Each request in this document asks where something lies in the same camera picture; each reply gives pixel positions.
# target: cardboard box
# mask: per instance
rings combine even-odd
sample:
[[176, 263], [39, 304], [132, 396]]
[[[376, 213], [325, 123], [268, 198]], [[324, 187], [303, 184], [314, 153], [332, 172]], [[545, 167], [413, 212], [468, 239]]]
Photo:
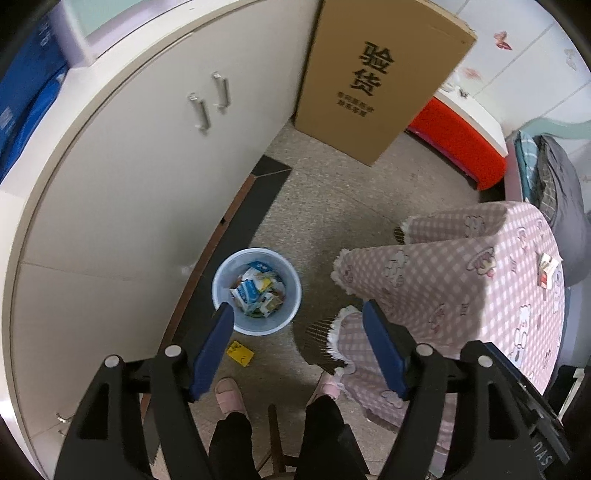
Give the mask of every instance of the cardboard box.
[[428, 0], [325, 0], [295, 127], [371, 165], [475, 40]]

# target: white tiled wall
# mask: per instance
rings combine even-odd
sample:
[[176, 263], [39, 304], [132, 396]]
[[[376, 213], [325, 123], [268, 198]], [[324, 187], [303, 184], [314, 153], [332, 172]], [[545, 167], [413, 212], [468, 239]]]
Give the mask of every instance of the white tiled wall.
[[[563, 122], [591, 120], [591, 73], [566, 33], [536, 0], [436, 3], [465, 20], [478, 35], [458, 65], [460, 83], [501, 123], [505, 135], [539, 116]], [[582, 163], [589, 163], [586, 174], [591, 176], [591, 142], [560, 143], [577, 170], [586, 170]]]

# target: yellow packet on floor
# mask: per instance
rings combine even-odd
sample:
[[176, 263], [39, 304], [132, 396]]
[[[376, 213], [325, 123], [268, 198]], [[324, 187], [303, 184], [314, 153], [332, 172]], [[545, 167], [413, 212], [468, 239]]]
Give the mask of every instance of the yellow packet on floor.
[[243, 344], [234, 340], [226, 351], [228, 356], [241, 364], [243, 367], [248, 367], [255, 352], [246, 348]]

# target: red butterfly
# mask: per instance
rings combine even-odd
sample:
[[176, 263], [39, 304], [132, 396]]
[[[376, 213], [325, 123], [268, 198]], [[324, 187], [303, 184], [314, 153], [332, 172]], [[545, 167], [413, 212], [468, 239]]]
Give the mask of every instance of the red butterfly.
[[505, 39], [507, 38], [507, 32], [505, 30], [503, 30], [502, 32], [499, 33], [495, 33], [493, 35], [493, 37], [495, 37], [496, 40], [496, 46], [498, 48], [501, 48], [503, 50], [513, 50], [511, 48], [511, 45], [509, 45]]

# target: foot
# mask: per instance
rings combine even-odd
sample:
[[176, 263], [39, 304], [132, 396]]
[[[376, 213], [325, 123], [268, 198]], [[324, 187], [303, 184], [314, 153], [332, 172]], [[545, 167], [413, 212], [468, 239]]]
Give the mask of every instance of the foot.
[[240, 412], [248, 418], [240, 388], [233, 378], [222, 378], [216, 385], [215, 393], [224, 418], [233, 411]]
[[336, 384], [335, 378], [332, 375], [323, 372], [320, 376], [320, 379], [318, 380], [318, 383], [316, 384], [314, 393], [312, 393], [312, 396], [308, 400], [307, 405], [310, 405], [314, 400], [322, 397], [323, 395], [328, 395], [333, 400], [336, 400], [339, 398], [339, 394], [340, 388]]

